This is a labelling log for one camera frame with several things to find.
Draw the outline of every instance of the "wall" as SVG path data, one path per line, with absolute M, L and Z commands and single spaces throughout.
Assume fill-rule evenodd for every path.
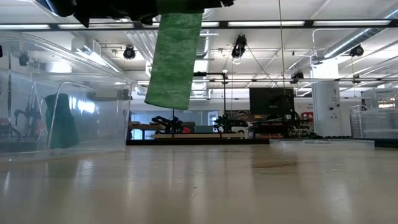
M 352 106 L 360 105 L 360 99 L 341 99 L 341 113 L 343 115 L 343 135 L 351 135 L 351 125 L 349 121 L 349 108 Z M 189 110 L 192 111 L 219 111 L 219 114 L 223 113 L 223 101 L 222 100 L 210 100 L 210 101 L 191 101 Z M 227 101 L 226 109 L 228 110 L 250 110 L 250 103 L 248 100 L 234 100 L 231 104 L 231 100 Z M 131 110 L 134 111 L 171 111 L 170 109 L 159 108 L 152 105 L 147 105 L 143 101 L 131 101 Z M 312 100 L 311 99 L 296 99 L 295 110 L 298 114 L 303 112 L 312 111 Z

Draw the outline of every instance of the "black monitor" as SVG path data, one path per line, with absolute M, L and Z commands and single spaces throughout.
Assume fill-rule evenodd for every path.
M 283 116 L 294 111 L 291 88 L 250 88 L 250 113 Z

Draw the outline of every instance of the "green object in container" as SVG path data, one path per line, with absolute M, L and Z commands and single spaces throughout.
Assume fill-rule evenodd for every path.
M 57 95 L 49 95 L 44 98 L 47 104 L 47 111 L 45 112 L 45 122 L 47 125 L 47 130 L 49 132 L 52 131 L 50 148 L 66 149 L 76 146 L 77 144 L 79 144 L 79 137 L 77 133 L 75 119 L 70 112 L 69 96 L 67 94 L 61 93 L 58 96 L 54 125 L 51 130 L 52 115 L 54 112 L 56 98 Z
M 201 19 L 202 13 L 162 15 L 147 104 L 188 109 Z

